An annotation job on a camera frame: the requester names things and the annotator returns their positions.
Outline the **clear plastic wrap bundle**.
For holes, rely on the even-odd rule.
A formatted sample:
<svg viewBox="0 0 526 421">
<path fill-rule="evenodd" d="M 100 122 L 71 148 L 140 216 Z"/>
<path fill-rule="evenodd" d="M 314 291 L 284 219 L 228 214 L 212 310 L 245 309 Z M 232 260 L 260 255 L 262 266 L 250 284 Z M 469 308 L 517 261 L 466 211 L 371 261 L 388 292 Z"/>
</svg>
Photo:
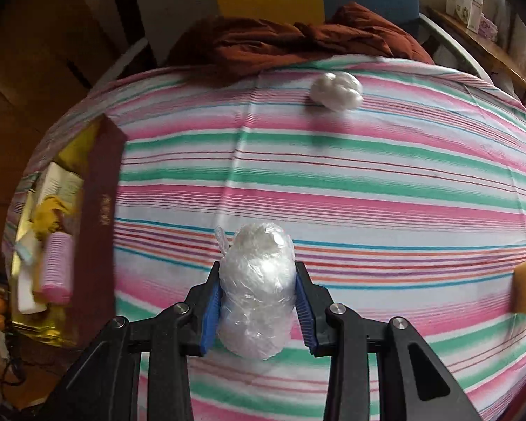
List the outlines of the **clear plastic wrap bundle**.
<svg viewBox="0 0 526 421">
<path fill-rule="evenodd" d="M 295 247 L 272 222 L 242 226 L 229 242 L 215 228 L 222 258 L 218 338 L 232 353 L 267 360 L 291 338 L 295 308 Z"/>
</svg>

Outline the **pink roll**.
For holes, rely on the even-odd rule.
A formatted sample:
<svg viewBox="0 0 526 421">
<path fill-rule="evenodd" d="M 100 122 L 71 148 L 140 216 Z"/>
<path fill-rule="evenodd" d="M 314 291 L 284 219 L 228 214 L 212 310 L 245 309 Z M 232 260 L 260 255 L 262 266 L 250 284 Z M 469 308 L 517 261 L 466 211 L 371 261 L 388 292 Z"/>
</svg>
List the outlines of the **pink roll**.
<svg viewBox="0 0 526 421">
<path fill-rule="evenodd" d="M 40 288 L 51 303 L 67 305 L 73 295 L 73 250 L 73 237 L 65 232 L 55 232 L 47 240 Z"/>
</svg>

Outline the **gold tray box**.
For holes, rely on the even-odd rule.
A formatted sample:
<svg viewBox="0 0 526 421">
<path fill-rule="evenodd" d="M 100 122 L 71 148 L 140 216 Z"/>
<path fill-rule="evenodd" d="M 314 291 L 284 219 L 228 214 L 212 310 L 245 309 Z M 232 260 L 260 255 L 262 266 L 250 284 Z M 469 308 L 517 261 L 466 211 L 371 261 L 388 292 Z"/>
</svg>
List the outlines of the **gold tray box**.
<svg viewBox="0 0 526 421">
<path fill-rule="evenodd" d="M 24 335 L 82 348 L 115 314 L 114 224 L 125 134 L 100 115 L 49 138 L 13 201 L 12 319 Z"/>
</svg>

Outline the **white foam block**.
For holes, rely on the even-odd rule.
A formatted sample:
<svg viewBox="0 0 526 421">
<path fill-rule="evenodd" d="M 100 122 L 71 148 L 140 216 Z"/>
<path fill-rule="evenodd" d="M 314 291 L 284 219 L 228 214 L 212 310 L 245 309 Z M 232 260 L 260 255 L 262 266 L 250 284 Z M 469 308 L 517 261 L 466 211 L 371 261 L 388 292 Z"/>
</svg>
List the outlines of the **white foam block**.
<svg viewBox="0 0 526 421">
<path fill-rule="evenodd" d="M 18 276 L 18 310 L 23 315 L 33 315 L 47 310 L 47 305 L 37 302 L 33 295 L 33 276 L 24 265 Z"/>
</svg>

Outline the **yellow patterned sock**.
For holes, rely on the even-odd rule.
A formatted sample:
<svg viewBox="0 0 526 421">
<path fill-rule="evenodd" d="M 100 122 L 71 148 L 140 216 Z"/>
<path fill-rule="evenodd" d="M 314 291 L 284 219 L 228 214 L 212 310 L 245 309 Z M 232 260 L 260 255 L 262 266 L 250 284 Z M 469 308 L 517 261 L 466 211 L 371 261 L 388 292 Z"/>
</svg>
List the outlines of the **yellow patterned sock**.
<svg viewBox="0 0 526 421">
<path fill-rule="evenodd" d="M 74 208 L 58 196 L 46 197 L 37 206 L 32 219 L 32 230 L 39 240 L 63 229 L 63 221 L 73 215 Z"/>
</svg>

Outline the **beige blue sock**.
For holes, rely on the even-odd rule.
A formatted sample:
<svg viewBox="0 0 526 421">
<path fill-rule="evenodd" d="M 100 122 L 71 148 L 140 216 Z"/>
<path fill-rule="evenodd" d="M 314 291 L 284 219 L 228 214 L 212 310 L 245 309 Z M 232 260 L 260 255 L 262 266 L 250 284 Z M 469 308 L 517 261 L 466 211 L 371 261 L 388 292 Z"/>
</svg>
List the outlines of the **beige blue sock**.
<svg viewBox="0 0 526 421">
<path fill-rule="evenodd" d="M 40 256 L 41 242 L 38 239 L 35 231 L 30 228 L 16 242 L 14 249 L 20 257 L 22 263 L 27 266 L 31 266 Z"/>
</svg>

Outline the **beige medicine box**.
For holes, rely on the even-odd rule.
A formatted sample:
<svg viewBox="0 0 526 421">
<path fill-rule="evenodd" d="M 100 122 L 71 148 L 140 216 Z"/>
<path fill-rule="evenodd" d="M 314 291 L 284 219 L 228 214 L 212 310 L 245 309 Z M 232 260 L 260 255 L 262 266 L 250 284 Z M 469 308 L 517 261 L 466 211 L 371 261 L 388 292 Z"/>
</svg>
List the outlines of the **beige medicine box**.
<svg viewBox="0 0 526 421">
<path fill-rule="evenodd" d="M 36 186 L 36 201 L 38 206 L 49 197 L 56 197 L 68 207 L 76 205 L 76 197 L 83 187 L 83 178 L 76 173 L 64 169 L 56 162 L 50 162 L 40 173 Z"/>
</svg>

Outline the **white plastic bag ball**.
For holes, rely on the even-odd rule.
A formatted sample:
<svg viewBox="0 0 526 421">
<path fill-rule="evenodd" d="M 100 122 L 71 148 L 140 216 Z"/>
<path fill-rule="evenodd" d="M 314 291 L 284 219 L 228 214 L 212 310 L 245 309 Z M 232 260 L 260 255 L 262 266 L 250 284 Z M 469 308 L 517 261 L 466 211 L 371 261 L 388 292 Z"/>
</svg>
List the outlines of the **white plastic bag ball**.
<svg viewBox="0 0 526 421">
<path fill-rule="evenodd" d="M 314 103 L 341 112 L 360 107 L 364 100 L 364 90 L 360 81 L 350 73 L 326 72 L 313 82 L 310 97 Z"/>
</svg>

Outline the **striped bed sheet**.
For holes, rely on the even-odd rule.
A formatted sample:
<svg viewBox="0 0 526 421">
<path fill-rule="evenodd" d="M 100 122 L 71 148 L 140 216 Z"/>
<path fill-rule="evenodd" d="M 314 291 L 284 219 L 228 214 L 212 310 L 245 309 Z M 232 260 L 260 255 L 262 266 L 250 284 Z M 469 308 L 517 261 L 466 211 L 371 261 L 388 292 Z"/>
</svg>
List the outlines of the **striped bed sheet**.
<svg viewBox="0 0 526 421">
<path fill-rule="evenodd" d="M 354 110 L 314 103 L 345 71 Z M 215 228 L 270 221 L 334 300 L 407 318 L 496 420 L 526 388 L 526 315 L 510 311 L 526 261 L 526 108 L 455 69 L 337 56 L 227 87 L 192 68 L 89 94 L 35 149 L 96 116 L 127 137 L 116 195 L 116 310 L 149 318 L 206 279 Z"/>
</svg>

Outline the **dark red blanket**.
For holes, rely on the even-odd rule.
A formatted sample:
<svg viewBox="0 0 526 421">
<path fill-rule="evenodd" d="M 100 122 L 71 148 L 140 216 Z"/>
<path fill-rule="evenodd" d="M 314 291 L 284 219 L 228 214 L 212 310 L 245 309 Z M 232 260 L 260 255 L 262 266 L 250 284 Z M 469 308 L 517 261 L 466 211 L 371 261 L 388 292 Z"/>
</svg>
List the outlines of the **dark red blanket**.
<svg viewBox="0 0 526 421">
<path fill-rule="evenodd" d="M 431 56 L 403 28 L 350 2 L 319 25 L 207 17 L 195 22 L 179 37 L 165 65 L 212 67 L 228 77 L 245 77 L 336 55 L 433 63 Z"/>
</svg>

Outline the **wooden shelf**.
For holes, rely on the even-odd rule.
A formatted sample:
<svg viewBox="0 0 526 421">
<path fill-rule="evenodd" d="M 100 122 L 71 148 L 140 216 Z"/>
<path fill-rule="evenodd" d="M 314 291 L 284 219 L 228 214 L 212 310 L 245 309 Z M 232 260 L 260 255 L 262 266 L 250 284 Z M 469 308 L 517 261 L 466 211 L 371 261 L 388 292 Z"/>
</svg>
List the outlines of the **wooden shelf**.
<svg viewBox="0 0 526 421">
<path fill-rule="evenodd" d="M 506 51 L 492 41 L 470 31 L 456 18 L 427 8 L 427 15 L 444 28 L 455 34 L 459 42 L 478 60 L 487 73 L 502 73 L 509 78 L 515 90 L 521 90 L 522 100 L 526 100 L 526 51 L 511 57 Z"/>
</svg>

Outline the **white boxes on shelf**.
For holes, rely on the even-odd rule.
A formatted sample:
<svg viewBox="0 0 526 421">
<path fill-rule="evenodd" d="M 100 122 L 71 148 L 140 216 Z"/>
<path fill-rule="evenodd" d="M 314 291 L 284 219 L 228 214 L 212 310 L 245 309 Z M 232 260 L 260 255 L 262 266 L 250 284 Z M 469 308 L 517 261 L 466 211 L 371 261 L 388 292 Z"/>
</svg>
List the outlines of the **white boxes on shelf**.
<svg viewBox="0 0 526 421">
<path fill-rule="evenodd" d="M 484 0 L 446 0 L 446 14 L 461 21 L 484 39 L 497 41 L 498 28 L 483 13 Z"/>
</svg>

